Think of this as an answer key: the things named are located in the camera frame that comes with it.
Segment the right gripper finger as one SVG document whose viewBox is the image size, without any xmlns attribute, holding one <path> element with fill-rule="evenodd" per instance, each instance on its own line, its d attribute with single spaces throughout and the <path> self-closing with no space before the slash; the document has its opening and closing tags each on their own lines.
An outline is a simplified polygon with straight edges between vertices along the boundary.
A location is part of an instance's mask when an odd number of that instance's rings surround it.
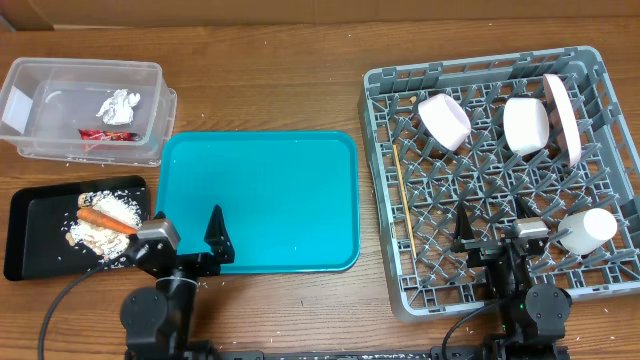
<svg viewBox="0 0 640 360">
<path fill-rule="evenodd" d="M 466 250 L 474 242 L 474 233 L 462 202 L 456 207 L 456 225 L 453 235 L 453 249 Z"/>
<path fill-rule="evenodd" d="M 528 202 L 520 195 L 514 197 L 514 204 L 516 210 L 516 217 L 518 219 L 528 219 L 535 217 L 535 211 L 531 208 Z"/>
</svg>

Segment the white cup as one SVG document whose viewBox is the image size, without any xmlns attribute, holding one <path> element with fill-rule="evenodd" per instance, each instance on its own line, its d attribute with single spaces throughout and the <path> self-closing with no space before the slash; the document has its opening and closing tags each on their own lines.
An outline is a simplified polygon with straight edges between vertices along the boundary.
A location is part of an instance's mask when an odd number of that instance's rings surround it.
<svg viewBox="0 0 640 360">
<path fill-rule="evenodd" d="M 562 246 L 576 255 L 587 255 L 611 240 L 618 231 L 618 225 L 608 210 L 592 208 L 565 217 L 558 231 L 565 229 L 570 232 L 560 239 Z"/>
</svg>

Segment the orange carrot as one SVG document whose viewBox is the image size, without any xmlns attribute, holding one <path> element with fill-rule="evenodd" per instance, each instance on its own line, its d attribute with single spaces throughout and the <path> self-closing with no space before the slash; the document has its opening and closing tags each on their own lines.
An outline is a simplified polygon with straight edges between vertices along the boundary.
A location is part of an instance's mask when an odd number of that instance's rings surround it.
<svg viewBox="0 0 640 360">
<path fill-rule="evenodd" d="M 79 220 L 88 222 L 94 226 L 109 229 L 125 235 L 134 235 L 137 233 L 135 228 L 92 208 L 80 208 L 77 211 L 77 217 Z"/>
</svg>

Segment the white bowl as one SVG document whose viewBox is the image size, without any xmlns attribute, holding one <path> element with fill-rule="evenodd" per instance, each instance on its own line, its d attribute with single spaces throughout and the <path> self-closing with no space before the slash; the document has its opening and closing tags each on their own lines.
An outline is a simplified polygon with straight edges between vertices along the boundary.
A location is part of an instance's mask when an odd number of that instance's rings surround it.
<svg viewBox="0 0 640 360">
<path fill-rule="evenodd" d="M 549 120 L 543 102 L 535 98 L 511 98 L 504 107 L 503 129 L 507 144 L 525 156 L 544 148 L 549 138 Z"/>
</svg>

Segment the wooden chopstick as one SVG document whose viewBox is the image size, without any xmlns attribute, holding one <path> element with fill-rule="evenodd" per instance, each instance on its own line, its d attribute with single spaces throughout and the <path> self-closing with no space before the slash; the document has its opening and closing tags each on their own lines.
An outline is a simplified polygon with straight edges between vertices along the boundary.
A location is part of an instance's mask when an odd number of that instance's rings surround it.
<svg viewBox="0 0 640 360">
<path fill-rule="evenodd" d="M 394 165 L 395 165 L 396 173 L 397 173 L 398 186 L 399 186 L 399 191 L 400 191 L 403 211 L 404 211 L 404 215 L 405 215 L 405 223 L 406 223 L 406 228 L 407 228 L 407 234 L 408 234 L 409 241 L 410 241 L 411 253 L 412 253 L 413 259 L 415 260 L 417 254 L 416 254 L 415 239 L 414 239 L 414 234 L 413 234 L 413 227 L 412 227 L 412 222 L 411 222 L 411 217 L 410 217 L 410 210 L 409 210 L 408 201 L 407 201 L 407 193 L 406 193 L 405 182 L 404 182 L 402 169 L 401 169 L 401 162 L 400 162 L 400 159 L 399 159 L 397 146 L 395 144 L 392 144 L 392 151 L 393 151 L 393 160 L 394 160 Z"/>
</svg>

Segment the pink plate with food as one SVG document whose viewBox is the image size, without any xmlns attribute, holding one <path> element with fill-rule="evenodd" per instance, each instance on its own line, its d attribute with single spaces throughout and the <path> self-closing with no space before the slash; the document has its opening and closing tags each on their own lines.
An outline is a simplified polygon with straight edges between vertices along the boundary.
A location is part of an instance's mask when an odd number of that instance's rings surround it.
<svg viewBox="0 0 640 360">
<path fill-rule="evenodd" d="M 568 166 L 574 167 L 581 160 L 582 144 L 569 93 L 556 74 L 545 74 L 543 86 L 547 104 L 552 106 L 549 119 L 553 128 L 560 130 L 556 137 L 558 145 L 568 155 Z"/>
</svg>

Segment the pink bowl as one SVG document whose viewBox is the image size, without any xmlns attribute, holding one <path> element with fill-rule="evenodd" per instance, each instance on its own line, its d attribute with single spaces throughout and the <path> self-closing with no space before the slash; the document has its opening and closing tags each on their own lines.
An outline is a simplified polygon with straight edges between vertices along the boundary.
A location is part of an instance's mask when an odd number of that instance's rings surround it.
<svg viewBox="0 0 640 360">
<path fill-rule="evenodd" d="M 430 97 L 420 102 L 417 110 L 426 130 L 447 150 L 457 150 L 471 133 L 466 112 L 449 95 Z"/>
</svg>

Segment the red snack wrapper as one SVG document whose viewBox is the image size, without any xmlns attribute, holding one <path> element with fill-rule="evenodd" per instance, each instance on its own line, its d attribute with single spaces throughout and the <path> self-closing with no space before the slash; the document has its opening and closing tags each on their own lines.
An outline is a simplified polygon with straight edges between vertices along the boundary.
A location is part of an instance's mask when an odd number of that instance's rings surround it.
<svg viewBox="0 0 640 360">
<path fill-rule="evenodd" d="M 140 136 L 134 132 L 111 132 L 102 130 L 78 130 L 81 138 L 88 141 L 124 141 L 136 142 L 140 140 Z"/>
</svg>

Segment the white tissue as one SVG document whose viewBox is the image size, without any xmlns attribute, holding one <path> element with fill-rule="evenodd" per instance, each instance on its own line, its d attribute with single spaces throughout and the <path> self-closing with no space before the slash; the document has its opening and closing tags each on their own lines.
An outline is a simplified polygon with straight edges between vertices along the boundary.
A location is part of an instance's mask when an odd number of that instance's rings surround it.
<svg viewBox="0 0 640 360">
<path fill-rule="evenodd" d="M 139 93 L 130 93 L 128 89 L 119 89 L 105 100 L 96 114 L 106 125 L 119 126 L 133 121 L 134 108 L 141 99 Z"/>
</svg>

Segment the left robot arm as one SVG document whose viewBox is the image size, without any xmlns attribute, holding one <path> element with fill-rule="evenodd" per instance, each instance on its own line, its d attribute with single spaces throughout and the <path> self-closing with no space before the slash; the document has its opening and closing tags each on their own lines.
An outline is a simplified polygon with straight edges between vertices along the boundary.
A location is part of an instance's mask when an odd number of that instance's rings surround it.
<svg viewBox="0 0 640 360">
<path fill-rule="evenodd" d="M 121 306 L 127 359 L 220 357 L 211 342 L 191 341 L 190 332 L 198 280 L 218 276 L 223 264 L 235 260 L 221 207 L 213 208 L 205 231 L 207 251 L 179 255 L 179 242 L 176 227 L 162 212 L 129 236 L 124 257 L 156 282 L 131 292 Z"/>
</svg>

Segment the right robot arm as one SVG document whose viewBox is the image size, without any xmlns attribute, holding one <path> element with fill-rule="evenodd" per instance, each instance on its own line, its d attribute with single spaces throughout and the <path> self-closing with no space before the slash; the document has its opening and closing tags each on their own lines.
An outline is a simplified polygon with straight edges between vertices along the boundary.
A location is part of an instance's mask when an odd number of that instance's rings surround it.
<svg viewBox="0 0 640 360">
<path fill-rule="evenodd" d="M 494 301 L 459 320 L 446 333 L 440 347 L 444 359 L 568 359 L 565 347 L 556 342 L 565 336 L 572 298 L 555 285 L 535 284 L 529 259 L 545 253 L 550 228 L 520 197 L 514 199 L 516 219 L 503 236 L 477 241 L 463 203 L 456 207 L 456 226 L 451 250 L 467 255 L 466 264 L 482 267 Z M 500 334 L 489 335 L 476 347 L 448 346 L 456 329 L 473 317 L 497 310 Z"/>
</svg>

